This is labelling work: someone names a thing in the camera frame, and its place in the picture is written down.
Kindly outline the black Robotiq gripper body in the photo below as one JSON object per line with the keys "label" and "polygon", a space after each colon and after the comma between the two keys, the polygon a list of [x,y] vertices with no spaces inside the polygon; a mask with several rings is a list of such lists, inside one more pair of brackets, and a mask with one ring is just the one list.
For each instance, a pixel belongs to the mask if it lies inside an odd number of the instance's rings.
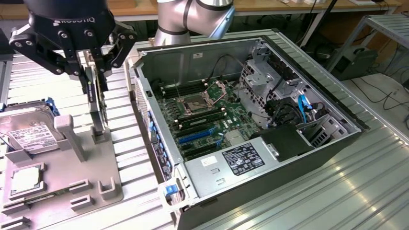
{"label": "black Robotiq gripper body", "polygon": [[105,0],[26,0],[31,30],[57,47],[65,33],[75,50],[90,49],[93,39],[101,47],[114,29],[113,15]]}

